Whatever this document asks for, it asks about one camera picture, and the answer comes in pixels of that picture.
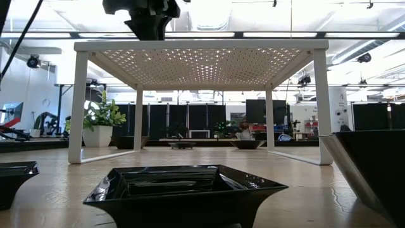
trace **potted plant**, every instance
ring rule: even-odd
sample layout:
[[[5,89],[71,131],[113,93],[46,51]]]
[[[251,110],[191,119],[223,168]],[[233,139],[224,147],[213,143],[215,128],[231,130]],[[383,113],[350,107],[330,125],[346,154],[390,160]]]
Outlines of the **potted plant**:
[[[41,136],[41,130],[39,128],[40,124],[41,124],[41,115],[39,115],[35,119],[34,127],[30,130],[31,137],[40,137]]]
[[[87,147],[107,147],[111,141],[113,127],[127,121],[125,114],[121,114],[115,105],[115,100],[107,100],[107,94],[103,91],[100,103],[93,102],[97,108],[89,103],[83,122],[83,140]]]

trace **black partition panel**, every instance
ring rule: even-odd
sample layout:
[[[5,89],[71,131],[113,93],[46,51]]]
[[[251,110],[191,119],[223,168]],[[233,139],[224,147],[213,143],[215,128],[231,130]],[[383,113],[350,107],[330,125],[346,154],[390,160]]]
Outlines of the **black partition panel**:
[[[133,121],[128,117],[130,105],[118,104],[117,106],[119,108],[118,111],[120,111],[121,114],[125,114],[127,116],[127,121],[124,122],[121,127],[113,127],[113,136],[127,136],[129,133],[129,126]]]
[[[254,124],[266,124],[266,100],[247,99],[246,100],[246,121]]]
[[[170,105],[169,106],[169,124],[170,126],[175,125],[176,122],[184,124],[186,126],[186,114],[187,106],[186,105]]]
[[[130,125],[129,125],[129,136],[134,136],[135,134],[135,109],[136,105],[130,105]],[[142,136],[147,136],[147,127],[148,127],[148,119],[147,119],[147,105],[142,107]]]
[[[354,104],[354,130],[388,130],[388,106],[386,103]]]
[[[207,130],[207,106],[189,105],[189,129]]]
[[[390,105],[392,129],[405,129],[405,104]]]
[[[284,100],[273,100],[273,123],[284,124],[287,113],[287,104]],[[246,121],[254,124],[266,124],[266,100],[246,100]]]
[[[159,140],[165,137],[167,105],[151,105],[151,125],[149,129],[149,140]]]
[[[277,125],[284,124],[287,113],[287,103],[285,100],[273,100],[273,122]]]
[[[225,122],[227,114],[225,105],[208,105],[208,129],[211,138],[214,138],[214,126],[218,122]]]

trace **glossy black dish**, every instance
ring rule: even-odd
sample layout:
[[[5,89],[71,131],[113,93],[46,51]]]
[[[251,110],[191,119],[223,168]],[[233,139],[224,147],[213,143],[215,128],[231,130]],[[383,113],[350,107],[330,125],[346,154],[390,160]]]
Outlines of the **glossy black dish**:
[[[0,163],[0,210],[10,209],[21,185],[38,174],[36,161]]]
[[[168,144],[171,146],[171,148],[177,148],[177,149],[185,149],[185,148],[193,148],[193,146],[196,145],[195,142],[168,142]]]
[[[84,200],[123,227],[251,228],[260,204],[288,188],[223,165],[114,168]]]
[[[134,149],[133,136],[111,136],[111,140],[118,149]],[[148,142],[149,137],[142,136],[140,147],[143,148]]]
[[[405,130],[338,132],[321,140],[356,196],[397,227],[405,227]]]
[[[238,149],[257,149],[263,145],[266,141],[262,140],[242,140],[242,141],[230,141],[230,143]]]

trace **fluorescent light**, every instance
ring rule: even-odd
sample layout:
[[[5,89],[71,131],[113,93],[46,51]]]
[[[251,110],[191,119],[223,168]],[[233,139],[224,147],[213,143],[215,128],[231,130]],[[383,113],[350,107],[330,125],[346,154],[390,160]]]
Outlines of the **fluorescent light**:
[[[167,32],[166,37],[234,37],[234,32]]]
[[[124,33],[79,33],[81,38],[136,38],[136,35],[130,32]]]
[[[1,38],[20,38],[20,32],[4,32]],[[70,38],[70,34],[66,32],[29,32],[25,34],[25,38]]]
[[[393,38],[399,35],[398,32],[327,32],[326,38],[359,38],[359,37],[376,37],[376,38]]]
[[[316,37],[316,32],[244,32],[244,37]]]

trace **white lattice tabletop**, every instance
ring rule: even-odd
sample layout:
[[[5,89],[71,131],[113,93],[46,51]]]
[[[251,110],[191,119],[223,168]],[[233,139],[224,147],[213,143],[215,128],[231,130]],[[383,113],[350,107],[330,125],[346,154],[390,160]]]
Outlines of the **white lattice tabletop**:
[[[277,86],[312,61],[327,41],[79,42],[76,51],[136,89],[222,91]]]

